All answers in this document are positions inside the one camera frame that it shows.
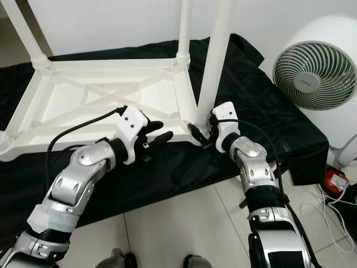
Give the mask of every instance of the person's foot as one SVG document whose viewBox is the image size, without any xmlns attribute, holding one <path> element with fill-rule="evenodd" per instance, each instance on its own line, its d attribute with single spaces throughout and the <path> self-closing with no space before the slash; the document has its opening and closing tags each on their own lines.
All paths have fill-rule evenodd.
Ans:
<svg viewBox="0 0 357 268">
<path fill-rule="evenodd" d="M 201 256 L 187 255 L 184 260 L 184 268 L 212 268 L 212 265 Z"/>
</svg>

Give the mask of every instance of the electric fan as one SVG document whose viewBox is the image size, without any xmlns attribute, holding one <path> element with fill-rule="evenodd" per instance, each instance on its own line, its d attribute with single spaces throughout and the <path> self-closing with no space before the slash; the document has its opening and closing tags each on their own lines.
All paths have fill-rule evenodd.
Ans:
<svg viewBox="0 0 357 268">
<path fill-rule="evenodd" d="M 328 164 L 357 164 L 357 20 L 328 16 L 299 31 L 277 58 L 276 86 L 326 135 Z"/>
</svg>

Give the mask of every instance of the tile floor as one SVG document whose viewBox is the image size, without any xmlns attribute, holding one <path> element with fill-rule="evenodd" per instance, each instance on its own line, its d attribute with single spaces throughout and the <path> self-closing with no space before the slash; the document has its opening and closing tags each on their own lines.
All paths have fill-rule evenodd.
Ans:
<svg viewBox="0 0 357 268">
<path fill-rule="evenodd" d="M 51 56 L 52 52 L 28 4 L 20 4 L 20 9 L 40 47 Z M 29 60 L 9 20 L 1 18 L 0 67 Z M 357 166 L 345 171 L 350 180 L 357 182 Z M 304 215 L 300 213 L 303 202 L 321 207 L 319 201 L 308 195 L 307 190 L 293 186 L 289 173 L 283 177 L 291 205 L 320 264 L 330 268 L 356 267 L 357 249 L 350 253 L 339 251 L 315 208 L 303 204 Z M 248 210 L 238 206 L 243 199 L 239 179 L 232 178 L 78 228 L 72 235 L 69 252 L 59 265 L 61 268 L 95 267 L 110 256 L 113 248 L 119 247 L 125 253 L 135 253 L 139 267 L 144 268 L 181 267 L 182 260 L 189 253 L 204 256 L 213 267 L 250 267 Z M 334 239 L 348 249 L 351 245 L 335 213 L 327 209 L 327 214 Z"/>
</svg>

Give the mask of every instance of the white tape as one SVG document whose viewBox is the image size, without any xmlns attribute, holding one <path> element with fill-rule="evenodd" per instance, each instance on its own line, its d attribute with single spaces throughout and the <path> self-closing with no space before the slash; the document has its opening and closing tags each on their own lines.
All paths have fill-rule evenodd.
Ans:
<svg viewBox="0 0 357 268">
<path fill-rule="evenodd" d="M 46 229 L 71 233 L 77 225 L 79 216 L 65 212 L 59 212 L 42 204 L 36 205 L 27 223 L 36 233 L 42 233 Z"/>
</svg>

